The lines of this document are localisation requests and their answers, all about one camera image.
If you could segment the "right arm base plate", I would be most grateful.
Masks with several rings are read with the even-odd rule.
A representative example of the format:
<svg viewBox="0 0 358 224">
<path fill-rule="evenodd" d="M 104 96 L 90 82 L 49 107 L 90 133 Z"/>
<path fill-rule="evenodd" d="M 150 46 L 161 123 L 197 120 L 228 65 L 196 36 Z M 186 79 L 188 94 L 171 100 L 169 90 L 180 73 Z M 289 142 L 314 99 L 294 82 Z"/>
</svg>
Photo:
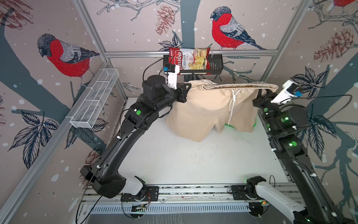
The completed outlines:
<svg viewBox="0 0 358 224">
<path fill-rule="evenodd" d="M 229 192 L 234 201 L 256 200 L 258 198 L 255 188 L 250 184 L 232 185 Z"/>
</svg>

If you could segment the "beige drawstring shorts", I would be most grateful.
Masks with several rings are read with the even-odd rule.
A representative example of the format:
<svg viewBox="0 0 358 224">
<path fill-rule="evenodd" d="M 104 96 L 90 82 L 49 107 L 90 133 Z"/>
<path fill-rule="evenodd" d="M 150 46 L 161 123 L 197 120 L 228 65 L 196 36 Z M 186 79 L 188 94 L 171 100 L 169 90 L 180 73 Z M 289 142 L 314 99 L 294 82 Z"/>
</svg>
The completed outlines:
<svg viewBox="0 0 358 224">
<path fill-rule="evenodd" d="M 277 85 L 264 82 L 217 84 L 203 79 L 189 83 L 192 87 L 186 102 L 173 104 L 166 123 L 178 136 L 195 142 L 204 140 L 213 128 L 220 133 L 225 124 L 256 119 L 258 109 L 252 101 L 258 91 L 278 89 Z"/>
</svg>

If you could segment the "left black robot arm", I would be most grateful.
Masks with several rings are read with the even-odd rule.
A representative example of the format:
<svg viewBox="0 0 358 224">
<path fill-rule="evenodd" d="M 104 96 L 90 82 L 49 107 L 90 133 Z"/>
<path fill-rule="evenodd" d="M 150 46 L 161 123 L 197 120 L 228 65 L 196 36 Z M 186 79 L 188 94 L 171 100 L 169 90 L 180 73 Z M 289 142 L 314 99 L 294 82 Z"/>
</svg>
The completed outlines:
<svg viewBox="0 0 358 224">
<path fill-rule="evenodd" d="M 146 183 L 137 176 L 125 178 L 118 169 L 136 141 L 160 118 L 159 112 L 175 102 L 185 103 L 191 86 L 183 83 L 171 88 L 160 75 L 150 76 L 142 83 L 143 93 L 125 114 L 116 138 L 93 164 L 80 170 L 99 195 L 114 198 L 124 193 L 139 199 L 145 196 Z"/>
</svg>

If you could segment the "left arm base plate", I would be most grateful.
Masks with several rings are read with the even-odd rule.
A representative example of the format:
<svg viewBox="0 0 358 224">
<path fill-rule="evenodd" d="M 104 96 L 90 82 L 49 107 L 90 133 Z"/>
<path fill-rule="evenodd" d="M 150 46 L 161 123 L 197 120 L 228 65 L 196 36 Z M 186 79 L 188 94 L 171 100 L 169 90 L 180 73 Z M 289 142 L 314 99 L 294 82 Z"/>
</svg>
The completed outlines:
<svg viewBox="0 0 358 224">
<path fill-rule="evenodd" d="M 158 186 L 145 186 L 137 195 L 123 194 L 121 202 L 156 202 L 158 196 Z"/>
</svg>

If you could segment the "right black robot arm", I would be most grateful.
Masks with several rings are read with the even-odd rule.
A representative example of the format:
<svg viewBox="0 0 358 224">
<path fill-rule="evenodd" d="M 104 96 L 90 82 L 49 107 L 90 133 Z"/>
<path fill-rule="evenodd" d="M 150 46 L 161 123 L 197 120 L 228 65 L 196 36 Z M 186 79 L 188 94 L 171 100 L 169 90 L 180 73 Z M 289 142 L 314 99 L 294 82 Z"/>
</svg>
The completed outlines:
<svg viewBox="0 0 358 224">
<path fill-rule="evenodd" d="M 308 151 L 298 131 L 308 128 L 308 115 L 302 105 L 286 105 L 287 110 L 274 103 L 277 94 L 259 90 L 253 106 L 265 125 L 269 144 L 298 187 L 304 205 L 285 196 L 265 178 L 254 176 L 246 183 L 250 199 L 262 198 L 279 210 L 293 224 L 353 224 L 334 204 L 312 167 Z"/>
</svg>

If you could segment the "green plastic basket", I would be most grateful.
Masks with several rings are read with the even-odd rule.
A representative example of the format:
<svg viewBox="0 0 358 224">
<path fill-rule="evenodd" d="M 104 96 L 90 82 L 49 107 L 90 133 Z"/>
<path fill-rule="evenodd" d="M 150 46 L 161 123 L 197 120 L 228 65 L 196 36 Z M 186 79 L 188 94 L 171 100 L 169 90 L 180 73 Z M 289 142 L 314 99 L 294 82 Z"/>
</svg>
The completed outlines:
<svg viewBox="0 0 358 224">
<path fill-rule="evenodd" d="M 225 126 L 235 128 L 239 132 L 252 132 L 256 126 L 256 119 L 236 120 L 234 123 L 225 124 Z"/>
</svg>

